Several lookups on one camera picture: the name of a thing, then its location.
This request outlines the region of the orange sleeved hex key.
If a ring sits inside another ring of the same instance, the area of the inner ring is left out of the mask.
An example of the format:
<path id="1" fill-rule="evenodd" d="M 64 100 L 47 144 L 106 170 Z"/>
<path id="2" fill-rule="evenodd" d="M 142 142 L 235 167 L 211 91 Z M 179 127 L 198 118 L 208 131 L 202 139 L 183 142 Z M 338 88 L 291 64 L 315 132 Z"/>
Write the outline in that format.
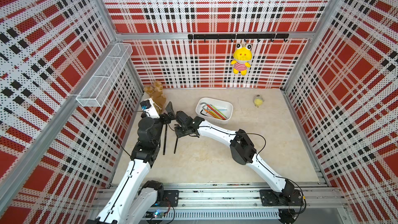
<path id="1" fill-rule="evenodd" d="M 214 114 L 213 112 L 208 111 L 208 110 L 206 110 L 206 109 L 204 109 L 204 111 L 205 111 L 206 113 L 210 114 L 213 118 L 219 119 L 218 116 L 217 116 L 216 114 Z"/>

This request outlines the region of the red sleeved hex key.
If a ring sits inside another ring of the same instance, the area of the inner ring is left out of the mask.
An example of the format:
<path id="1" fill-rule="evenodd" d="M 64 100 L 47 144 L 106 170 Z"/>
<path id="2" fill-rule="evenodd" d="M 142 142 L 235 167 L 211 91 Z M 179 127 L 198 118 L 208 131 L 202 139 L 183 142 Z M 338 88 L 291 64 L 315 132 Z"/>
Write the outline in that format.
<path id="1" fill-rule="evenodd" d="M 201 106 L 202 106 L 202 108 L 204 108 L 204 109 L 206 109 L 206 110 L 208 110 L 208 111 L 211 111 L 211 112 L 213 112 L 214 114 L 216 114 L 220 120 L 226 120 L 226 119 L 223 118 L 223 116 L 221 116 L 217 111 L 215 111 L 215 110 L 211 107 L 211 104 L 207 104 L 207 103 L 203 102 L 203 103 L 201 103 Z"/>

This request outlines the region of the green sleeved hex key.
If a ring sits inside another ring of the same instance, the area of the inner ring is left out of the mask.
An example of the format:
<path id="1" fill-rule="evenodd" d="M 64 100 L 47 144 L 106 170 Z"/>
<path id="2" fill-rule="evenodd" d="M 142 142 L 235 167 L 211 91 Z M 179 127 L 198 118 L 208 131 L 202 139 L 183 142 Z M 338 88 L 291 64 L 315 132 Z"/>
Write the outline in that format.
<path id="1" fill-rule="evenodd" d="M 211 105 L 211 107 L 212 107 L 215 111 L 217 111 L 221 116 L 223 116 L 224 119 L 227 119 L 227 117 L 222 113 L 222 110 L 216 108 L 216 107 L 213 106 L 213 105 Z"/>

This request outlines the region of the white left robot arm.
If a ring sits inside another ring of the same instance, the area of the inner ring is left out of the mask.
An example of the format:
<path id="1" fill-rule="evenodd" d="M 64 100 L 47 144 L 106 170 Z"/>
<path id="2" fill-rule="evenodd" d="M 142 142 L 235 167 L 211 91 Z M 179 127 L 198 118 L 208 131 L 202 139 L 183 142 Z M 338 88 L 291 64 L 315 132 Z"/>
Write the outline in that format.
<path id="1" fill-rule="evenodd" d="M 146 116 L 138 123 L 138 140 L 126 172 L 110 200 L 87 224 L 138 224 L 153 206 L 163 201 L 163 185 L 148 181 L 141 186 L 160 151 L 163 126 L 175 119 L 172 102 L 159 114 L 152 99 L 140 103 Z"/>

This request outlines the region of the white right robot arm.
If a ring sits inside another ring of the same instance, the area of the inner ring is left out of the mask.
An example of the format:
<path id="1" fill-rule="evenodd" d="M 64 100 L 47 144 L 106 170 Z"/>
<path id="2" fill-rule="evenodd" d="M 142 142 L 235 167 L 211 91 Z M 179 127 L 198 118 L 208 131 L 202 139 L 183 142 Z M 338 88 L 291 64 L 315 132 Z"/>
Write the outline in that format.
<path id="1" fill-rule="evenodd" d="M 292 180 L 279 175 L 259 155 L 250 139 L 251 133 L 242 129 L 227 130 L 196 116 L 191 118 L 183 111 L 178 111 L 174 119 L 177 121 L 175 132 L 178 138 L 184 136 L 207 137 L 230 148 L 232 159 L 242 166 L 255 171 L 271 188 L 278 199 L 277 202 L 293 206 L 305 206 L 306 199 L 301 189 Z"/>

